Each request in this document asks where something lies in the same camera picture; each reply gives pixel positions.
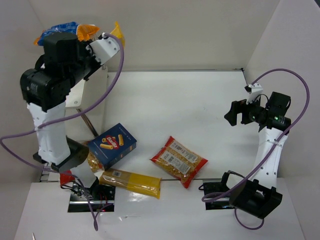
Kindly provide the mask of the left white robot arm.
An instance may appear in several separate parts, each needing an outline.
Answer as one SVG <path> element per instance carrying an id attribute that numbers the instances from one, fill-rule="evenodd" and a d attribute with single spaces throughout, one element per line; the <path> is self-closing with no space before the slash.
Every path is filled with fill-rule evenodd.
<path id="1" fill-rule="evenodd" d="M 100 65 L 73 33 L 55 32 L 46 36 L 43 49 L 35 67 L 20 78 L 23 99 L 38 128 L 39 147 L 33 158 L 50 164 L 58 173 L 70 171 L 93 195 L 99 180 L 87 161 L 89 148 L 67 137 L 64 122 L 48 123 L 65 117 L 66 98 L 71 89 Z"/>

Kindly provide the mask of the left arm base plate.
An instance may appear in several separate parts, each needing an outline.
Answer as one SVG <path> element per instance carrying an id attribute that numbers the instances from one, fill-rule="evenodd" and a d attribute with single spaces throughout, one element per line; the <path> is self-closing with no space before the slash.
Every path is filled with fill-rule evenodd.
<path id="1" fill-rule="evenodd" d="M 87 213 L 90 212 L 88 201 L 85 198 L 84 191 L 80 189 L 77 182 L 64 184 L 61 186 L 62 189 L 69 189 L 71 191 L 68 213 Z M 115 195 L 116 187 L 111 185 L 102 185 L 101 190 L 93 196 L 89 195 L 90 204 L 92 210 L 97 212 L 114 212 L 115 210 Z"/>

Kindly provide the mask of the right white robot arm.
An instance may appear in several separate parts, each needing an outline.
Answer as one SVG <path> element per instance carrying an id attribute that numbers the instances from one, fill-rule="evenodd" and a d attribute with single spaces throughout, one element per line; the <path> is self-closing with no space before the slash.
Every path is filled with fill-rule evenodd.
<path id="1" fill-rule="evenodd" d="M 255 172 L 229 198 L 231 206 L 259 219 L 269 215 L 283 198 L 277 191 L 277 171 L 288 138 L 285 130 L 291 125 L 291 119 L 285 116 L 290 104 L 290 96 L 273 92 L 264 107 L 259 98 L 252 103 L 246 103 L 246 100 L 233 101 L 224 116 L 231 126 L 237 124 L 238 114 L 242 115 L 243 125 L 259 125 Z"/>

